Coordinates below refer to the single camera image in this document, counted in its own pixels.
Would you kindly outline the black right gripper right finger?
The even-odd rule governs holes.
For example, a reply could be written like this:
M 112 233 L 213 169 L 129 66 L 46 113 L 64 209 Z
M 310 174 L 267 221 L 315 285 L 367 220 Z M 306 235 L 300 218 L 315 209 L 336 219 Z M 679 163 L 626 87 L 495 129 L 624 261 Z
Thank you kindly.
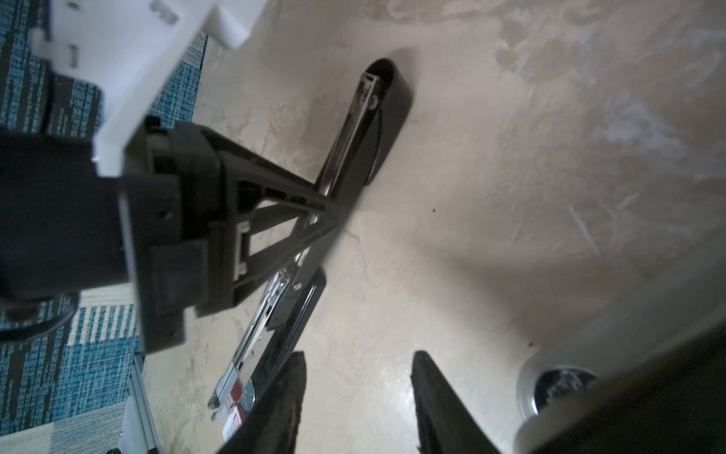
M 420 453 L 498 453 L 429 353 L 411 369 Z

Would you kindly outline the red staples box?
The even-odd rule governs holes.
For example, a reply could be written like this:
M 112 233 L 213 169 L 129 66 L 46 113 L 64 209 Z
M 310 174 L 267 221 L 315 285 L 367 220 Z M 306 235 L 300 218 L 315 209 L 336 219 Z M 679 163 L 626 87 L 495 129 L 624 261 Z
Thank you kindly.
M 229 442 L 243 425 L 245 412 L 241 405 L 241 396 L 240 391 L 232 391 L 222 401 L 220 411 L 226 417 L 222 430 L 224 442 Z

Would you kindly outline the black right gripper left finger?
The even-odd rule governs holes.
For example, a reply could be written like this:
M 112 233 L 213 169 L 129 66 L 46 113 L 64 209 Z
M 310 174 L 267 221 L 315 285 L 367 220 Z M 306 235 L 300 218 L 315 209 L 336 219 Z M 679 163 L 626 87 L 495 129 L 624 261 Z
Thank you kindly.
M 293 352 L 232 438 L 217 452 L 294 453 L 306 392 L 306 357 Z

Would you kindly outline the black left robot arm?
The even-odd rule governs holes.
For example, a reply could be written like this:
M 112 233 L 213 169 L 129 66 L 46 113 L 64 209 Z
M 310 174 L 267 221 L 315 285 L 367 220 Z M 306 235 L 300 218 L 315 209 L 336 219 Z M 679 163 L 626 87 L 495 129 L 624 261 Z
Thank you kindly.
M 102 177 L 88 140 L 1 136 L 1 305 L 130 283 L 143 348 L 185 340 L 183 312 L 234 308 L 349 204 L 192 123 L 145 121 L 130 165 Z

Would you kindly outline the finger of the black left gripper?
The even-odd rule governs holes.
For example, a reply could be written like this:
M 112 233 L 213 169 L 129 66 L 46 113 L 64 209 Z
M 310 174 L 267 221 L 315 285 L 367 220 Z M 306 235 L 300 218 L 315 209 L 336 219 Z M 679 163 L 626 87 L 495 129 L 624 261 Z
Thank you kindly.
M 342 205 L 254 152 L 231 141 L 215 144 L 215 152 L 223 169 L 223 200 L 232 213 L 251 213 L 259 202 L 271 201 L 324 218 L 342 217 Z
M 320 217 L 315 223 L 294 228 L 287 238 L 253 253 L 249 252 L 253 223 L 232 218 L 227 222 L 232 235 L 232 280 L 226 289 L 226 308 L 235 308 L 269 280 L 298 253 L 336 232 L 341 217 Z

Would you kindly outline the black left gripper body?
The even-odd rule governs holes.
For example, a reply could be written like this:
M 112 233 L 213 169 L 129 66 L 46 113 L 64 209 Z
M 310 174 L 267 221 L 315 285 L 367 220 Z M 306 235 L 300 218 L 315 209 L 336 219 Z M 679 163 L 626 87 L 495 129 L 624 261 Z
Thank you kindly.
M 240 181 L 233 166 L 248 149 L 195 123 L 168 129 L 141 122 L 120 145 L 93 139 L 94 159 L 115 151 L 124 254 L 134 286 L 141 346 L 154 354 L 185 343 L 187 308 L 198 316 L 238 306 L 250 295 L 234 275 Z

